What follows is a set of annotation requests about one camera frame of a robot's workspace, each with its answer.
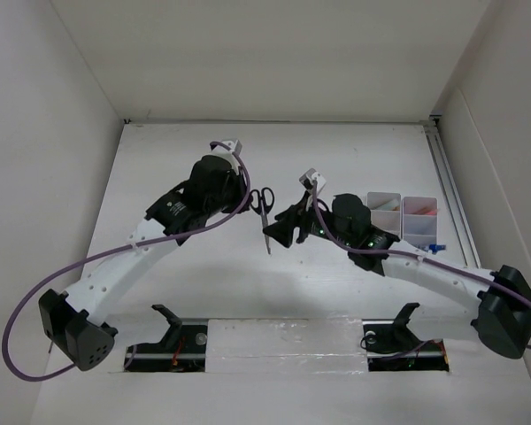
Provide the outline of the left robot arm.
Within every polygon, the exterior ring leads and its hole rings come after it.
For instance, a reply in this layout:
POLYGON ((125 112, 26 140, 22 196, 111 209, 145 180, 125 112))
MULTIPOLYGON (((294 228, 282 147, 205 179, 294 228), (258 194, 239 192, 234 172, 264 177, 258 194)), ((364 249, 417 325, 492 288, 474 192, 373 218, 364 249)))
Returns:
POLYGON ((63 292, 47 290, 40 297, 45 335, 81 371, 96 367, 115 345, 118 331, 106 322, 112 308, 158 261, 206 228, 210 218, 240 209, 246 188, 233 154, 203 156, 186 181, 147 209, 124 251, 109 254, 63 292))

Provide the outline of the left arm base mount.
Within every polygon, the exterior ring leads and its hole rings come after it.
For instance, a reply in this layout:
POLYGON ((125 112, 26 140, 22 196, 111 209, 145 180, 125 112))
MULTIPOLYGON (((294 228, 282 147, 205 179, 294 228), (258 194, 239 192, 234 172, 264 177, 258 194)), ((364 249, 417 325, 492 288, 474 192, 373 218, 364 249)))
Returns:
POLYGON ((166 306, 151 309, 165 317, 167 329, 155 343, 127 348, 123 369, 134 373, 203 373, 208 342, 208 319, 181 319, 166 306))

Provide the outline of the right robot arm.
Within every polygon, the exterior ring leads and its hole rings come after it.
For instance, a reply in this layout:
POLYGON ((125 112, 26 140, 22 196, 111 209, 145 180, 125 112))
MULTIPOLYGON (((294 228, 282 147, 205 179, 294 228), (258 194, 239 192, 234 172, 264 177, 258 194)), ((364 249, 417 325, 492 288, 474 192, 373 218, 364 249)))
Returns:
POLYGON ((395 317, 366 325, 362 343, 370 352, 393 359, 439 339, 477 341, 508 359, 531 350, 531 289, 518 269, 463 267, 437 259, 374 226, 369 208, 355 195, 337 195, 327 209, 305 193, 263 233, 286 248, 308 236, 327 239, 366 272, 415 284, 457 304, 446 311, 407 302, 395 317))

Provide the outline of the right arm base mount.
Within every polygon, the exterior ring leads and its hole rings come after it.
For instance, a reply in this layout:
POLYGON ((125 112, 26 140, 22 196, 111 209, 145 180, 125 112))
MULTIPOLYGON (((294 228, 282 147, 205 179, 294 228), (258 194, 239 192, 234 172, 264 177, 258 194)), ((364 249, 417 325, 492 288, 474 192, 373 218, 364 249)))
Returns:
POLYGON ((444 343, 419 340, 407 325, 419 303, 408 303, 393 319, 363 321, 359 346, 366 351, 369 372, 449 372, 444 343))

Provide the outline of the black handled scissors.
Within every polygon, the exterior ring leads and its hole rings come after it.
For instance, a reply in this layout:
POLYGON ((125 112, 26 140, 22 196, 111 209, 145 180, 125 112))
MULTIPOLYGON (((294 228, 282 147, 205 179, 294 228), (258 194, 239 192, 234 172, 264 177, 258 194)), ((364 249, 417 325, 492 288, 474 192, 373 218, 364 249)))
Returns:
POLYGON ((273 209, 275 195, 269 187, 253 189, 250 192, 250 208, 260 216, 262 228, 269 225, 268 214, 273 209))

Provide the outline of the red translucent pen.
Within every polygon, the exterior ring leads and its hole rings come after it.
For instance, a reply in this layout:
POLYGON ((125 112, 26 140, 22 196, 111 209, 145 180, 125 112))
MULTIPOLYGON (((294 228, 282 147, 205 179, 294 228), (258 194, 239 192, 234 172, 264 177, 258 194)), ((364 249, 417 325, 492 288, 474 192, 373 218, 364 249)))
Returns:
POLYGON ((418 216, 436 216, 436 214, 438 214, 438 209, 437 208, 432 208, 432 207, 423 207, 423 208, 420 208, 419 210, 415 211, 415 212, 412 212, 412 215, 418 215, 418 216))

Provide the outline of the clear blue spray bottle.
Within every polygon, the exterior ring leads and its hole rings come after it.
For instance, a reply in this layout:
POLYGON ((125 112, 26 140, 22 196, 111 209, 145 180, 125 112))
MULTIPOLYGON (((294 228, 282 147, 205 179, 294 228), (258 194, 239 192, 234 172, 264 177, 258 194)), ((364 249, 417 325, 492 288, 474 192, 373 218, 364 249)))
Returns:
POLYGON ((418 248, 423 251, 432 252, 433 254, 436 254, 439 251, 445 251, 447 249, 445 244, 438 243, 422 244, 419 245, 418 248))

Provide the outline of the orange highlighter marker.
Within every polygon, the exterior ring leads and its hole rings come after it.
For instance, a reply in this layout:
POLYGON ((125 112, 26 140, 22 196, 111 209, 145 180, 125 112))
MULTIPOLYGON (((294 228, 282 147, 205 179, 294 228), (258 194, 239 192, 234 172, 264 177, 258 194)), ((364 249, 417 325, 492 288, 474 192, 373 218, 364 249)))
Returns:
POLYGON ((389 200, 388 202, 379 205, 377 210, 379 211, 397 211, 400 209, 400 201, 396 198, 389 200))

